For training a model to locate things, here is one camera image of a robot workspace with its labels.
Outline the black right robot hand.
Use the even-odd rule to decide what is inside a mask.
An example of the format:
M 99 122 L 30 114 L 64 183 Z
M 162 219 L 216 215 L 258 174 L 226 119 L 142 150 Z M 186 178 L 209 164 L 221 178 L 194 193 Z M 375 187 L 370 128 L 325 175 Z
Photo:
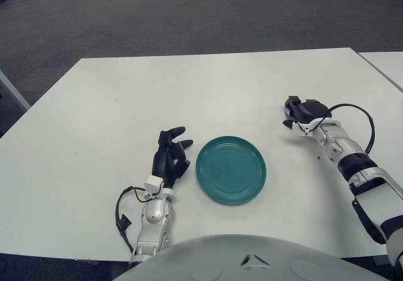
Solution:
M 332 117 L 331 113 L 326 115 L 328 107 L 317 100 L 306 100 L 304 102 L 298 96 L 289 96 L 285 102 L 284 112 L 286 120 L 283 125 L 292 129 L 292 123 L 311 123 L 314 119 Z

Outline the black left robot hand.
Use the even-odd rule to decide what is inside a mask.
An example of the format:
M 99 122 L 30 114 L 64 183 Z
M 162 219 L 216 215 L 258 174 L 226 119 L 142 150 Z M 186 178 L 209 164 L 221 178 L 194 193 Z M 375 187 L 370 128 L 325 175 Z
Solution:
M 185 149 L 192 146 L 191 139 L 174 142 L 183 134 L 186 128 L 175 127 L 167 131 L 162 130 L 158 139 L 158 150 L 154 155 L 152 175 L 163 179 L 163 187 L 172 189 L 176 180 L 181 178 L 190 166 L 186 158 Z

